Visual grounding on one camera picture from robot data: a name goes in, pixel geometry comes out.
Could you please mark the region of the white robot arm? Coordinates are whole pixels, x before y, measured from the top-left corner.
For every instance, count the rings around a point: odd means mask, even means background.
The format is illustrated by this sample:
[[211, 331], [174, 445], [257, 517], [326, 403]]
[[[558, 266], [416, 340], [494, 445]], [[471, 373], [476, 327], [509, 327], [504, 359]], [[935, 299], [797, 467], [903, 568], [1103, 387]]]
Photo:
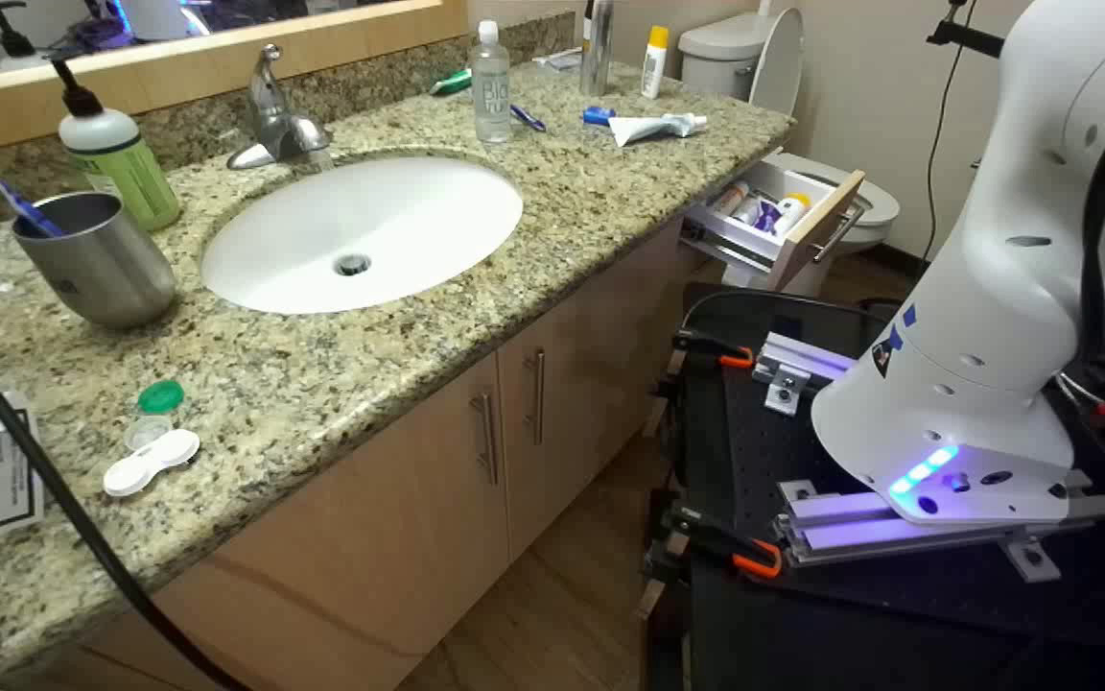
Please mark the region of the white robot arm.
[[1043, 385], [1105, 334], [1105, 0], [1032, 0], [993, 126], [897, 313], [808, 403], [852, 481], [917, 524], [1059, 523], [1074, 442]]

